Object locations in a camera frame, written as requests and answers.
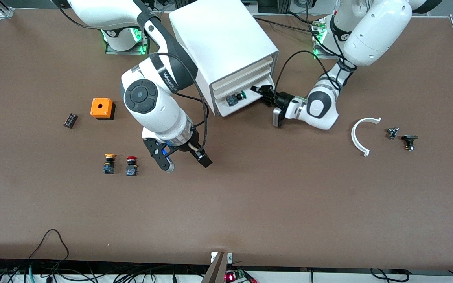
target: brown table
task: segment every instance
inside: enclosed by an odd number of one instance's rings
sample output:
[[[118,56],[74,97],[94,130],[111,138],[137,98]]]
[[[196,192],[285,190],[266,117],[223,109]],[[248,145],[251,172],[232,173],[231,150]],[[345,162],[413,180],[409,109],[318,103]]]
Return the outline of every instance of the brown table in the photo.
[[[304,27],[290,16],[268,18]],[[280,49],[275,74],[311,46],[308,34],[261,26]],[[120,75],[143,57],[103,51],[98,31],[56,10],[17,10],[2,20],[0,257],[27,258],[56,228],[78,260],[204,264],[223,249],[243,265],[453,270],[448,19],[414,18],[384,57],[360,68],[331,130],[294,120],[276,129],[272,109],[256,103],[209,118],[209,168],[178,153],[172,174],[149,156],[119,94]],[[305,96],[322,70],[298,56],[279,90]],[[196,96],[194,87],[183,93]],[[117,103],[114,121],[90,117],[94,97]],[[201,119],[199,103],[176,99]],[[79,120],[67,129],[71,112]],[[382,117],[357,131],[367,158],[350,139],[365,117]],[[416,150],[388,140],[388,127],[419,135]],[[116,174],[102,174],[104,153],[117,154]],[[129,155],[139,157],[137,177],[124,174]],[[37,257],[63,254],[50,236]]]

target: white plastic arc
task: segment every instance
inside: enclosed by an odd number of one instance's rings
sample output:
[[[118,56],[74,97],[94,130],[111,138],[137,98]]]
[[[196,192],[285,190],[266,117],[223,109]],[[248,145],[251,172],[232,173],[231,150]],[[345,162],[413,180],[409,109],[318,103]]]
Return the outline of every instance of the white plastic arc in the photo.
[[[360,124],[360,123],[363,123],[363,122],[370,122],[370,123],[373,123],[373,124],[378,124],[380,121],[382,120],[382,118],[378,118],[378,119],[375,119],[375,118],[363,118],[361,120],[359,120],[355,125],[354,127],[352,127],[352,131],[351,131],[351,138],[352,138],[352,142],[354,143],[354,145],[358,148],[358,150],[362,151],[364,153],[364,156],[368,156],[370,154],[370,150],[367,149],[366,147],[364,147],[363,145],[361,145],[361,143],[359,143],[359,140],[357,140],[357,136],[356,136],[356,128],[357,126]]]

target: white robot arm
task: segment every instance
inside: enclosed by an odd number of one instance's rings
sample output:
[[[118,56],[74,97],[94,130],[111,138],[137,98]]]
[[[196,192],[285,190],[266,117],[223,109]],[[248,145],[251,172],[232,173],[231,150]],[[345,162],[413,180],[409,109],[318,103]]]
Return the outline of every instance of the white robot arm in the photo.
[[[190,152],[203,167],[208,167],[212,161],[198,143],[193,122],[171,96],[194,83],[197,67],[159,18],[140,0],[68,2],[79,18],[92,27],[111,30],[135,25],[155,41],[158,52],[121,77],[124,104],[143,125],[144,144],[162,170],[174,170],[169,155],[177,150]]]
[[[336,14],[325,18],[327,34],[322,45],[344,58],[319,77],[307,100],[299,104],[299,115],[284,111],[284,118],[330,129],[338,118],[336,100],[356,67],[370,66],[378,60],[408,25],[412,11],[426,13],[441,1],[341,0]]]

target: white box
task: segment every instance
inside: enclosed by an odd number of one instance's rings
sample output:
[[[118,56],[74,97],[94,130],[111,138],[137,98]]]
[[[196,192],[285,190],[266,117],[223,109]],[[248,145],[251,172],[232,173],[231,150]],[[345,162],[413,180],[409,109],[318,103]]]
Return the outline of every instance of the white box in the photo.
[[[198,68],[197,83],[214,115],[255,102],[251,86],[274,85],[279,50],[240,0],[198,0],[169,14],[178,42]],[[227,97],[244,91],[230,107]]]

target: orange box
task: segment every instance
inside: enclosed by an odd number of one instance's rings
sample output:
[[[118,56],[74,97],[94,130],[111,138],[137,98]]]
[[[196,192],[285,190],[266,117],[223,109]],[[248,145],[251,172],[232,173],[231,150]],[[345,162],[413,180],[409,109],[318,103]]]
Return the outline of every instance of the orange box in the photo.
[[[113,120],[115,118],[115,102],[109,98],[92,99],[90,115],[97,120]]]

